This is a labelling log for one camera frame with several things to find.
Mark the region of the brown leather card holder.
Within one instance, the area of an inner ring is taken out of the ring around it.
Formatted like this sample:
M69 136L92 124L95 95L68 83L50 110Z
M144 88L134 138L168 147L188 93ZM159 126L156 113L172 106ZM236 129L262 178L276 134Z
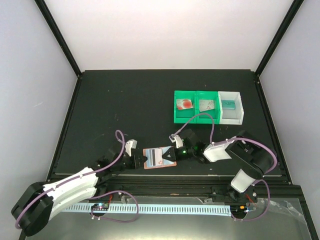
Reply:
M175 161L169 161L163 158L163 154L169 149L170 146L143 149L143 156L147 158L144 163L144 169L175 167L177 165Z

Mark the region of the magnetic stripe card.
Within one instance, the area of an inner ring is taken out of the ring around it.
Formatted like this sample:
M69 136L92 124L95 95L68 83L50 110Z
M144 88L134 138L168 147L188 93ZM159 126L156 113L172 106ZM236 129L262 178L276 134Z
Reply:
M164 166L163 149L162 148L147 148L145 150L145 156L147 158L144 168L160 168Z
M199 104L199 111L205 112L215 109L215 101L213 99L200 99L198 101Z

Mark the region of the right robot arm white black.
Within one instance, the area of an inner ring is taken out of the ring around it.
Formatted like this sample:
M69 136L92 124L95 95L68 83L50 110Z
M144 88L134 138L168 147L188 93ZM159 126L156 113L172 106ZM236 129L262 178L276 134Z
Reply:
M221 197L232 202L240 201L246 190L263 179L278 164L276 153L264 144L252 139L252 135L241 131L232 138L220 142L204 142L191 129L171 135L170 146L160 156L161 163L176 163L183 160L197 160L202 164L232 160L239 170Z

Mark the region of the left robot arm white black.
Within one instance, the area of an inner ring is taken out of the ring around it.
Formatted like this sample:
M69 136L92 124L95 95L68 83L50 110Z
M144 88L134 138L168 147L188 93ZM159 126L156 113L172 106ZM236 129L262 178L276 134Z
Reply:
M87 199L103 199L108 192L107 180L142 167L146 160L142 153L109 153L62 180L32 183L11 209L15 227L26 236L37 234L67 207Z

